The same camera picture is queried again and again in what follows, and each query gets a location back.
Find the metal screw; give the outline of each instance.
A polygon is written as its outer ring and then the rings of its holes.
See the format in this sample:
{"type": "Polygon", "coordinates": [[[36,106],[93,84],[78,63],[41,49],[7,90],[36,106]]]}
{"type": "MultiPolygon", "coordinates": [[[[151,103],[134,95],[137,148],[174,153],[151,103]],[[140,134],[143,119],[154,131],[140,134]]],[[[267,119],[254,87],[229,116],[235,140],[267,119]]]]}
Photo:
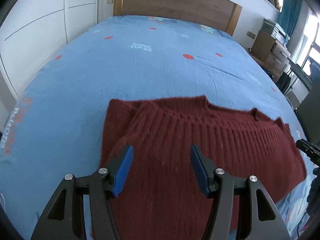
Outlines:
{"type": "Polygon", "coordinates": [[[224,174],[224,169],[217,168],[216,173],[222,175],[222,174],[224,174]]]}
{"type": "Polygon", "coordinates": [[[72,180],[73,175],[72,174],[67,174],[66,176],[64,176],[65,180],[72,180]]]}
{"type": "Polygon", "coordinates": [[[256,176],[254,176],[254,175],[250,176],[249,179],[250,179],[251,181],[253,181],[253,182],[258,181],[258,178],[257,178],[256,176]]]}
{"type": "Polygon", "coordinates": [[[106,174],[108,172],[108,169],[107,168],[101,168],[100,170],[99,170],[99,173],[100,174],[106,174]]]}

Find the knit sweater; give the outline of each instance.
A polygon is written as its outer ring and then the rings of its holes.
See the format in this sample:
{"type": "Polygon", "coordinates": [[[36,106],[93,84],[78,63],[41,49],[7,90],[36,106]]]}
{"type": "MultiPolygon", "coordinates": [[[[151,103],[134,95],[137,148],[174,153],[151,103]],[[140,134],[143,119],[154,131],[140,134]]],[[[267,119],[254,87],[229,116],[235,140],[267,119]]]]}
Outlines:
{"type": "MultiPolygon", "coordinates": [[[[212,199],[200,192],[190,146],[233,176],[257,176],[276,203],[306,177],[288,124],[254,108],[214,106],[205,96],[109,103],[100,167],[125,144],[134,158],[124,190],[112,200],[122,240],[201,239],[212,199]]],[[[238,220],[234,200],[231,228],[238,220]]]]}

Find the light switch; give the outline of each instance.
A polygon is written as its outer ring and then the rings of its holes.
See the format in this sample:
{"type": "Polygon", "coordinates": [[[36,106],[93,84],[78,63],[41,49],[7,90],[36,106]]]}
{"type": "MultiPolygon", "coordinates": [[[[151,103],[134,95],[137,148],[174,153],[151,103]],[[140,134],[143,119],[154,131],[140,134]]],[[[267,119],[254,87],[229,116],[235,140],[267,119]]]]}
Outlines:
{"type": "Polygon", "coordinates": [[[256,35],[253,34],[252,32],[247,32],[247,36],[249,36],[251,39],[255,39],[256,38],[256,35]]]}
{"type": "Polygon", "coordinates": [[[113,0],[107,0],[107,4],[113,3],[113,0]]]}

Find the black cable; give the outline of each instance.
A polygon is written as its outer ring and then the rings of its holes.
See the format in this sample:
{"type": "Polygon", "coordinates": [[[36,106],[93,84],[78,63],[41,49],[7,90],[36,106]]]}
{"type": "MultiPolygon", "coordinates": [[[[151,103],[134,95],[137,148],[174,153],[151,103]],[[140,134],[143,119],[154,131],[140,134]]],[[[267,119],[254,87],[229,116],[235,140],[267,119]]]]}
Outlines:
{"type": "Polygon", "coordinates": [[[297,225],[297,235],[298,235],[298,238],[299,238],[299,236],[300,236],[300,235],[299,235],[299,225],[300,225],[302,219],[304,218],[304,216],[306,215],[306,213],[307,213],[307,212],[305,212],[305,213],[303,214],[302,218],[300,219],[300,221],[299,221],[299,223],[298,223],[298,225],[297,225]]]}

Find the blue bed sheet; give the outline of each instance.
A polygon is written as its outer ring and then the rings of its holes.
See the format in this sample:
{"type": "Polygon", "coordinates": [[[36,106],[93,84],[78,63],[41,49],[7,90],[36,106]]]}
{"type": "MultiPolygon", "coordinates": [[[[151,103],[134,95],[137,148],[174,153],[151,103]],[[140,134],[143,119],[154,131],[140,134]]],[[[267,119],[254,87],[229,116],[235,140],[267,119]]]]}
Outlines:
{"type": "MultiPolygon", "coordinates": [[[[279,89],[224,32],[174,19],[111,17],[66,45],[28,85],[0,142],[0,203],[13,225],[30,239],[64,175],[80,177],[97,169],[112,98],[199,95],[218,106],[257,107],[273,119],[280,116],[295,140],[304,138],[279,89]]],[[[313,179],[313,164],[301,154],[308,176],[277,203],[292,239],[313,179]]]]}

